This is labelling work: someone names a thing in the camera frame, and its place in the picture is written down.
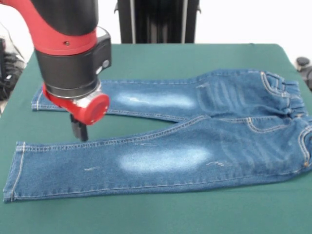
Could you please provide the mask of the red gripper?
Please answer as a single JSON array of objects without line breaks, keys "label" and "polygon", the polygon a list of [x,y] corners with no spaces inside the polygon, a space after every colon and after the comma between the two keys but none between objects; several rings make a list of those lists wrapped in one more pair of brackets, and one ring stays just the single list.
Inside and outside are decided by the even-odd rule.
[{"label": "red gripper", "polygon": [[70,113],[73,133],[82,142],[88,140],[86,125],[91,125],[101,120],[107,113],[110,105],[109,96],[102,92],[101,85],[91,94],[78,99],[56,97],[48,93],[45,85],[42,86],[42,91],[44,96],[54,105]]}]

